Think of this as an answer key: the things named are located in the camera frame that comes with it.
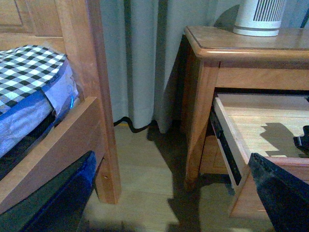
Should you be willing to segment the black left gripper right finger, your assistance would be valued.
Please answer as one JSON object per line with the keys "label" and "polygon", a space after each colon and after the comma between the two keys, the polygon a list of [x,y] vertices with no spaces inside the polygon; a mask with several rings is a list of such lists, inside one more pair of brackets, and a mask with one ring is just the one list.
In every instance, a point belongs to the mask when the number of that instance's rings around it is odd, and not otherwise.
{"label": "black left gripper right finger", "polygon": [[309,185],[258,153],[251,153],[248,166],[275,231],[307,232]]}

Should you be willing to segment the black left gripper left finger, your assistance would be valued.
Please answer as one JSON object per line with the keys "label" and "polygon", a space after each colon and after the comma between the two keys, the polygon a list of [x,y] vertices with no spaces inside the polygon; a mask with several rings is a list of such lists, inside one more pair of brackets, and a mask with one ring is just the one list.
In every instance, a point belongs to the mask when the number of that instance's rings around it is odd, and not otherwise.
{"label": "black left gripper left finger", "polygon": [[2,232],[76,232],[94,187],[96,155],[88,151],[0,215]]}

